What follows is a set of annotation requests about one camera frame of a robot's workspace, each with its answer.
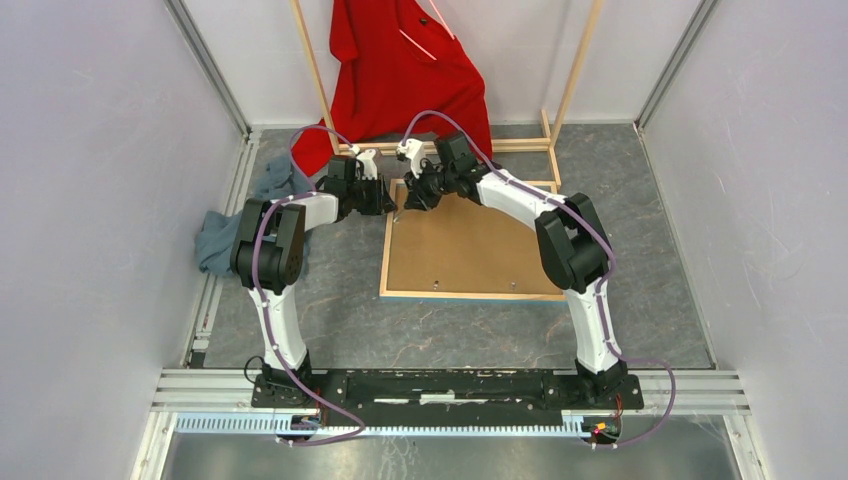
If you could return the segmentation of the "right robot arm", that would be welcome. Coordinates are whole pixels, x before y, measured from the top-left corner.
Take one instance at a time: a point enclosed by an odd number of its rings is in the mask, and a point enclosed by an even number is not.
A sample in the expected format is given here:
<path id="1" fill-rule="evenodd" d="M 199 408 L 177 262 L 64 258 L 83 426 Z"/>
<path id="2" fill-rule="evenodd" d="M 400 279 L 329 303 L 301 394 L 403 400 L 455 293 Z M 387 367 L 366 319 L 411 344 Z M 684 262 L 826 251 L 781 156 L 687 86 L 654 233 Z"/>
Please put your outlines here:
<path id="1" fill-rule="evenodd" d="M 457 132 L 435 142 L 437 161 L 422 141 L 408 138 L 396 148 L 410 170 L 404 176 L 407 210 L 428 211 L 451 194 L 497 210 L 536 235 L 547 278 L 565 295 L 577 339 L 576 390 L 591 408 L 612 401 L 628 369 L 614 336 L 608 303 L 612 249 L 592 201 L 543 191 L 491 161 L 480 161 Z"/>

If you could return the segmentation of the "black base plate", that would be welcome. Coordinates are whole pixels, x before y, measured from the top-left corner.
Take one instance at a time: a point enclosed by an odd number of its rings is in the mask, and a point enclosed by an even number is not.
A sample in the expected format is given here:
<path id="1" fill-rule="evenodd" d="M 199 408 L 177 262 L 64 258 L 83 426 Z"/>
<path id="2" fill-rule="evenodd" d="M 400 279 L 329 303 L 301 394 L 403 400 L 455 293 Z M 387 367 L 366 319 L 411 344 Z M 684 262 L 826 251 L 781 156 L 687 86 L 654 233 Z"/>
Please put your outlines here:
<path id="1" fill-rule="evenodd" d="M 251 404 L 311 409 L 324 427 L 546 427 L 564 411 L 599 416 L 645 405 L 638 377 L 625 369 L 329 369 L 301 381 L 304 389 L 266 368 Z"/>

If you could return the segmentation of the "pink clothes hanger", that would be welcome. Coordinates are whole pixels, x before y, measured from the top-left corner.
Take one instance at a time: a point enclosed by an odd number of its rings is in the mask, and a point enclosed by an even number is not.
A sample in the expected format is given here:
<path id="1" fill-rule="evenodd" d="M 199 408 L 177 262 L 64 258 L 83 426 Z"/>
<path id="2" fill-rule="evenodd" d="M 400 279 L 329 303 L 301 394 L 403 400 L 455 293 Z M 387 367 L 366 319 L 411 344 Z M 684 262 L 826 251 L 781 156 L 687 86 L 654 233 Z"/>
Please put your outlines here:
<path id="1" fill-rule="evenodd" d="M 408 45 L 423 59 L 446 58 L 458 46 L 455 33 L 448 26 L 436 1 L 396 1 L 398 31 Z"/>

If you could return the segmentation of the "red shirt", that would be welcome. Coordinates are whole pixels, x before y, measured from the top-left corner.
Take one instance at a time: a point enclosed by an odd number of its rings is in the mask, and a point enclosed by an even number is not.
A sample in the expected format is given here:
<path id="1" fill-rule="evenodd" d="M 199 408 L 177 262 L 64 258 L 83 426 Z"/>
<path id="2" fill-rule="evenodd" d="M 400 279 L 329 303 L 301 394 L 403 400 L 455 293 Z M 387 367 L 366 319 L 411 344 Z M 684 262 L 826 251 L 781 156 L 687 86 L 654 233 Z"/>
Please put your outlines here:
<path id="1" fill-rule="evenodd" d="M 452 118 L 486 154 L 493 152 L 484 79 L 458 46 L 423 59 L 398 31 L 395 2 L 333 4 L 329 48 L 339 61 L 331 118 L 353 143 L 388 134 L 454 132 Z"/>

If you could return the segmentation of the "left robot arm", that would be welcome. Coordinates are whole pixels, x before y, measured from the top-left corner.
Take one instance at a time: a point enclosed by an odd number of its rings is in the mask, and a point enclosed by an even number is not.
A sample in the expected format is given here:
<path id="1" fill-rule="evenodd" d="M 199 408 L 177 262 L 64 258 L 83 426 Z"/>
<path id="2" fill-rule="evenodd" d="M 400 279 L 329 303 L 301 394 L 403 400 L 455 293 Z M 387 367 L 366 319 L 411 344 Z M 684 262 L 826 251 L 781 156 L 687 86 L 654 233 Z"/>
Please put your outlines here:
<path id="1" fill-rule="evenodd" d="M 378 172 L 376 149 L 334 156 L 316 191 L 276 200 L 249 199 L 231 250 L 231 269 L 254 302 L 264 341 L 256 385 L 273 387 L 290 407 L 314 394 L 309 353 L 296 311 L 295 286 L 305 261 L 306 234 L 355 211 L 382 216 L 396 210 Z"/>

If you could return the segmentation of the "grey-blue cloth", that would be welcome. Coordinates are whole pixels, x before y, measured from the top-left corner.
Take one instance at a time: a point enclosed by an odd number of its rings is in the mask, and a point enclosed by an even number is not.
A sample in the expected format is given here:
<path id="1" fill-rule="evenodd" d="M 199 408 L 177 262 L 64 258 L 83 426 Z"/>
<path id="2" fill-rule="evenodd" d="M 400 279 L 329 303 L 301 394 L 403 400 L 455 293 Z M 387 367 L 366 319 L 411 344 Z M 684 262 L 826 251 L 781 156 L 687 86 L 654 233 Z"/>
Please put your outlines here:
<path id="1" fill-rule="evenodd" d="M 269 160 L 259 175 L 253 197 L 276 200 L 309 191 L 311 184 L 299 173 L 288 153 Z M 230 255 L 237 235 L 241 211 L 227 216 L 207 211 L 202 227 L 195 237 L 194 259 L 203 274 L 231 277 Z"/>

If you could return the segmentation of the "blue picture frame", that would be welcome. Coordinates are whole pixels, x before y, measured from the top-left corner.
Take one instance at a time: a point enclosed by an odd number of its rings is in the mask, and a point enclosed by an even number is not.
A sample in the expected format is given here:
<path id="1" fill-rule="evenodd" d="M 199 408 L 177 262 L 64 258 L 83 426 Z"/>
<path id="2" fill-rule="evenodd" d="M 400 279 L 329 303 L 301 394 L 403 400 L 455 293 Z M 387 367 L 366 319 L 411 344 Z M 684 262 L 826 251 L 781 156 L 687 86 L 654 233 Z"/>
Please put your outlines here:
<path id="1" fill-rule="evenodd" d="M 405 210 L 400 179 L 390 193 L 404 210 L 388 215 L 379 294 L 383 299 L 562 302 L 543 271 L 535 232 L 456 195 L 430 212 Z"/>

